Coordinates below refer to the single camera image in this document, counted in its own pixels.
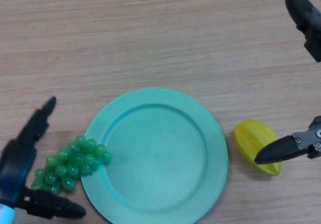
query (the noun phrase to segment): plastic plate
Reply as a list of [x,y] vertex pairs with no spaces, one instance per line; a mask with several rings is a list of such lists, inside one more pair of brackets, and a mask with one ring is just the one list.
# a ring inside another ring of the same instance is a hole
[[82,177],[113,224],[192,224],[221,194],[228,169],[224,135],[211,113],[181,92],[148,88],[104,107],[86,132],[113,155]]

